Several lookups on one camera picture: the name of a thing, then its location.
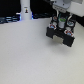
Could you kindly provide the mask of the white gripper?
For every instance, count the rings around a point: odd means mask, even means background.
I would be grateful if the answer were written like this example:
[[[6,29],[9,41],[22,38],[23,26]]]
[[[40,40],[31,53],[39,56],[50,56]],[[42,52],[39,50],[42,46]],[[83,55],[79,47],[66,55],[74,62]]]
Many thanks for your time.
[[[69,9],[69,7],[71,6],[72,0],[51,0],[51,1],[52,1],[52,7],[55,10],[58,10],[58,11],[56,11],[57,12],[57,25],[58,25],[58,27],[60,27],[59,11],[62,13],[65,13]],[[66,27],[68,26],[67,22],[69,21],[70,17],[71,17],[71,15],[70,15],[70,13],[68,13]]]

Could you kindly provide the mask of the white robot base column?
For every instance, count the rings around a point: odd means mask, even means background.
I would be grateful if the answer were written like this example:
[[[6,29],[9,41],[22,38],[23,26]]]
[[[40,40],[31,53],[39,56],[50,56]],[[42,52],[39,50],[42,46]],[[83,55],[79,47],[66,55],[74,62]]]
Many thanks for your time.
[[[20,0],[21,2],[21,19],[30,20],[32,18],[32,12],[30,9],[30,0]]]

